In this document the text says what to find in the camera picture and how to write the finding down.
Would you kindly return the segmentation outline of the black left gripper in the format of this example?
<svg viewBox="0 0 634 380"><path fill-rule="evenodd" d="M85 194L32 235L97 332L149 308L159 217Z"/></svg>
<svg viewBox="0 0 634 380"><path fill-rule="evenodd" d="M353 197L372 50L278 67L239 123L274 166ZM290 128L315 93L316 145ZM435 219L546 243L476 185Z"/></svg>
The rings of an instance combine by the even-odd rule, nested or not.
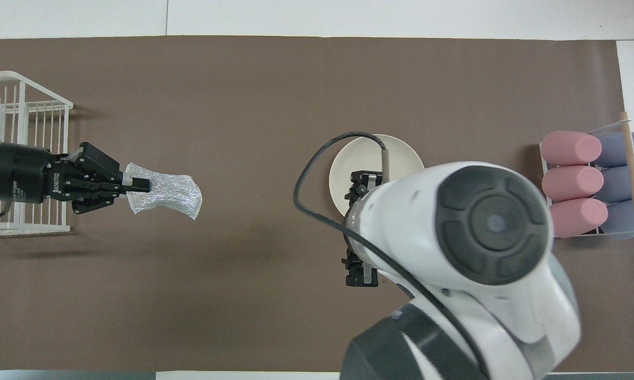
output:
<svg viewBox="0 0 634 380"><path fill-rule="evenodd" d="M66 181L74 214L114 205L120 192L150 192L150 180L124 180L119 162L82 142L77 154L54 155L48 149L0 144L0 201L41 204L45 198L66 201Z"/></svg>

